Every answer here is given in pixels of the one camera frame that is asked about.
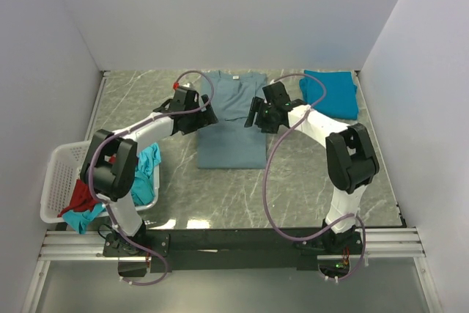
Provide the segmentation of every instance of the turquoise cloth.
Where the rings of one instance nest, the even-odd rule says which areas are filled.
[[[153,189],[153,169],[161,163],[161,154],[158,144],[142,150],[139,154],[139,163],[135,168],[135,180],[133,181],[130,194],[134,205],[148,205],[155,199]],[[62,218],[78,234],[85,234],[88,224],[91,223],[101,212],[104,211],[102,203],[95,205],[93,211],[74,212],[69,210]]]
[[[305,70],[305,73],[320,80],[327,89],[327,95],[314,109],[328,117],[357,120],[357,86],[353,83],[351,72],[318,73]],[[312,78],[300,79],[303,100],[314,103],[322,96],[322,87]]]

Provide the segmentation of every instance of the marble tabletop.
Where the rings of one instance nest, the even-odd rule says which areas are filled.
[[[250,70],[225,70],[237,75]],[[302,70],[256,70],[267,79]],[[145,118],[166,98],[184,70],[111,71],[93,116],[92,130],[115,130]],[[284,81],[292,99],[301,97],[299,78]],[[199,88],[200,77],[186,81]],[[358,121],[371,135],[380,162],[380,172],[366,189],[360,215],[367,226],[401,226],[399,208],[385,171],[369,112],[358,79]],[[269,135],[269,149],[285,131]],[[160,192],[157,204],[141,213],[148,228],[246,228],[268,227],[262,207],[263,170],[198,169],[197,133],[180,133],[158,141],[161,150]],[[272,163],[267,190],[268,203],[281,227],[319,227],[327,214],[333,185],[328,179],[325,150],[302,133],[294,132],[278,149]],[[96,227],[101,221],[93,223]]]

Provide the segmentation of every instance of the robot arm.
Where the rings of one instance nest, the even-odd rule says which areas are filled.
[[[265,100],[255,97],[245,127],[255,125],[264,133],[277,133],[280,125],[288,128],[299,123],[310,110],[302,100],[290,100],[285,86],[276,82],[264,87]],[[310,111],[299,130],[325,149],[329,178],[334,184],[330,210],[324,220],[329,225],[346,214],[357,214],[366,187],[379,171],[379,164],[368,131],[362,124],[350,126],[318,111]],[[332,227],[335,235],[347,236],[354,230],[355,219],[348,218]]]
[[[201,99],[206,103],[208,96],[203,95]],[[199,94],[197,91],[190,85],[179,86],[175,89],[172,99],[164,102],[162,106],[156,108],[145,118],[151,118],[154,120],[153,122],[111,141],[100,153],[93,171],[97,196],[109,204],[121,230],[128,237],[134,237],[137,242],[141,242],[139,237],[143,237],[145,233],[145,225],[137,213],[130,195],[135,167],[138,163],[137,156],[146,147],[175,133],[191,133],[218,122],[211,105],[208,105],[203,111],[192,114],[168,115],[157,118],[162,114],[190,111],[198,107]],[[124,130],[130,131],[132,127],[139,125],[142,121],[114,132],[97,131],[92,138],[81,168],[80,178],[82,181],[88,184],[89,165],[97,147],[109,136]],[[111,156],[115,156],[113,163],[109,162]]]

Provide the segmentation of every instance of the blue towel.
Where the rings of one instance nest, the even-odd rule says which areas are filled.
[[[264,97],[267,76],[261,73],[207,74],[215,86],[212,107],[218,123],[198,131],[197,166],[201,169],[263,169],[267,138],[258,128],[244,128],[254,96]],[[210,85],[202,80],[202,94]]]
[[[328,117],[357,120],[357,86],[353,83],[352,73],[318,73],[305,70],[305,74],[320,80],[328,91],[325,98],[314,109]],[[300,79],[300,89],[303,93],[303,100],[308,104],[314,103],[322,96],[321,86],[311,78]]]
[[[154,143],[142,150],[139,154],[139,163],[135,168],[135,180],[133,181],[130,194],[134,205],[148,205],[155,198],[153,189],[153,169],[161,163],[160,148]],[[74,212],[69,210],[62,218],[78,234],[86,233],[88,224],[91,223],[101,212],[104,211],[102,203],[95,205],[93,211]]]

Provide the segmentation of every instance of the purple cable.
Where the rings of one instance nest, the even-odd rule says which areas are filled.
[[[192,110],[187,110],[187,111],[177,111],[177,112],[172,112],[172,113],[168,113],[168,114],[161,114],[161,115],[157,115],[156,117],[150,117],[148,119],[145,119],[143,120],[142,122],[140,122],[139,124],[133,126],[132,128],[128,129],[128,130],[124,130],[122,132],[119,132],[119,133],[116,133],[114,134],[113,136],[105,139],[96,149],[96,152],[94,153],[93,155],[93,158],[91,159],[90,163],[89,163],[89,171],[88,171],[88,187],[89,187],[89,192],[91,193],[93,199],[97,202],[102,202],[104,204],[104,206],[106,207],[106,210],[109,214],[109,218],[111,219],[112,221],[112,224],[113,225],[117,225],[117,231],[118,233],[122,236],[122,238],[124,240],[126,240],[130,245],[138,248],[138,249],[141,249],[142,251],[145,251],[147,252],[148,254],[154,256],[154,257],[157,257],[158,259],[161,260],[161,262],[163,262],[164,264],[164,273],[163,275],[161,275],[158,279],[156,280],[153,280],[153,281],[148,281],[148,282],[134,282],[134,281],[131,281],[129,279],[126,279],[126,278],[123,278],[124,281],[128,282],[129,284],[133,284],[133,285],[136,285],[136,286],[150,286],[150,285],[153,285],[153,284],[157,284],[158,282],[162,281],[166,275],[168,274],[170,268],[169,268],[169,264],[168,262],[166,261],[166,259],[161,255],[159,254],[158,252],[156,251],[153,251],[152,249],[150,248],[146,248],[146,247],[143,247],[142,245],[132,241],[120,228],[119,224],[117,223],[117,220],[116,220],[116,217],[114,215],[114,213],[112,212],[112,209],[111,207],[109,207],[109,204],[104,202],[102,199],[99,199],[95,193],[95,188],[94,188],[94,183],[93,183],[93,169],[95,168],[96,166],[96,163],[97,163],[97,159],[99,158],[99,155],[101,153],[101,151],[103,150],[103,148],[111,141],[115,140],[115,139],[118,139],[119,137],[122,137],[124,135],[127,135],[128,133],[132,133],[133,131],[139,129],[139,128],[142,128],[148,124],[150,124],[151,122],[154,122],[155,120],[157,119],[161,119],[163,117],[171,117],[171,116],[174,116],[174,115],[183,115],[183,114],[192,114],[192,113],[196,113],[197,111],[201,111],[203,108],[206,108],[210,102],[212,101],[213,99],[213,95],[215,94],[215,87],[213,86],[213,82],[209,79],[209,77],[207,75],[205,75],[202,71],[198,71],[198,70],[189,70],[189,71],[186,71],[184,73],[182,73],[178,78],[177,80],[175,81],[175,83],[179,83],[180,79],[184,76],[186,76],[187,74],[189,73],[198,73],[199,75],[203,76],[209,83],[210,85],[210,90],[211,90],[211,93],[210,93],[210,97],[208,99],[208,101],[203,105],[203,106],[200,106],[198,108],[195,108],[195,109],[192,109]]]
[[[292,73],[292,74],[289,74],[289,75],[285,75],[285,76],[282,76],[282,77],[279,77],[275,80],[273,80],[274,82],[277,82],[277,81],[280,81],[280,80],[283,80],[287,77],[293,77],[293,76],[303,76],[303,77],[307,77],[307,78],[311,78],[313,80],[315,80],[322,88],[322,96],[317,99],[315,102],[313,102],[310,107],[311,109],[313,109],[313,107],[315,107],[321,100],[323,100],[325,98],[325,96],[327,95],[327,90],[324,86],[324,84],[318,80],[317,78],[315,78],[314,76],[311,76],[311,75],[308,75],[306,73]],[[273,218],[272,218],[272,215],[270,214],[270,211],[269,211],[269,207],[268,207],[268,203],[267,203],[267,176],[269,175],[269,171],[270,171],[270,165],[272,163],[272,160],[273,160],[273,156],[275,155],[278,147],[280,146],[280,144],[285,140],[286,137],[288,137],[288,135],[293,132],[298,126],[300,126],[307,118],[308,118],[308,115],[309,113],[311,112],[311,109],[308,110],[304,116],[296,123],[294,124],[291,128],[289,128],[283,135],[280,136],[280,138],[278,139],[278,141],[274,144],[273,146],[273,149],[272,149],[272,152],[271,154],[269,155],[269,158],[267,159],[267,165],[265,167],[265,173],[264,173],[264,177],[262,178],[262,204],[264,205],[264,211],[265,211],[265,215],[267,216],[267,219],[270,223],[270,225],[272,226],[272,228],[280,235],[282,236],[283,238],[286,238],[287,240],[290,240],[290,241],[295,241],[295,242],[300,242],[300,241],[310,241],[310,240],[313,240],[321,235],[323,235],[325,232],[327,232],[328,230],[330,230],[334,225],[336,225],[337,223],[339,223],[340,221],[344,220],[344,219],[347,219],[347,218],[357,218],[358,219],[358,222],[360,223],[360,226],[363,230],[363,248],[362,248],[362,252],[361,252],[361,255],[360,255],[360,259],[358,260],[358,264],[345,276],[341,277],[339,280],[343,280],[343,279],[346,279],[348,278],[350,275],[352,275],[355,271],[356,271],[356,268],[362,263],[363,261],[363,258],[364,258],[364,255],[365,255],[365,248],[366,248],[366,234],[365,234],[365,225],[364,223],[362,222],[362,220],[355,214],[346,214],[344,216],[341,216],[340,218],[337,218],[335,221],[333,221],[332,223],[330,223],[329,225],[327,225],[326,227],[324,227],[323,229],[321,229],[320,231],[314,233],[313,235],[309,235],[309,236],[305,236],[305,237],[294,237],[294,236],[290,236],[288,234],[286,234],[285,232],[281,231],[279,227],[277,227],[276,223],[274,222]]]

